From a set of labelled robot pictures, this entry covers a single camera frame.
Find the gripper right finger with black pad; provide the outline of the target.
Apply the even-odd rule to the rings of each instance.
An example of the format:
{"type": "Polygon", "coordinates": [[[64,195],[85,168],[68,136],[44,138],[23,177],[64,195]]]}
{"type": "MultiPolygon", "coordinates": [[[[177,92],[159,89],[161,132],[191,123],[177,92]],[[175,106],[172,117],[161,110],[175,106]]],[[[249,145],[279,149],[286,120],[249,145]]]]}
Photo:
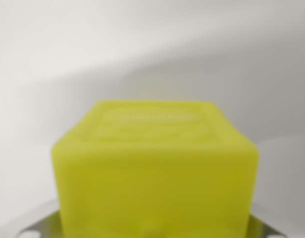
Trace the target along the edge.
{"type": "Polygon", "coordinates": [[[262,207],[252,207],[246,238],[289,238],[285,222],[262,207]]]}

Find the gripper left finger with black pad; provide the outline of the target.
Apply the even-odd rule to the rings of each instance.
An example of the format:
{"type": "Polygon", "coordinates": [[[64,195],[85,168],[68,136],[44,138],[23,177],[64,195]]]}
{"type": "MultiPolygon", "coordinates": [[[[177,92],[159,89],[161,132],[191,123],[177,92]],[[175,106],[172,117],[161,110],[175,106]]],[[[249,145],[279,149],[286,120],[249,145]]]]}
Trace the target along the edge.
{"type": "Polygon", "coordinates": [[[51,200],[21,219],[23,224],[17,234],[18,238],[63,238],[60,221],[59,203],[51,200]]]}

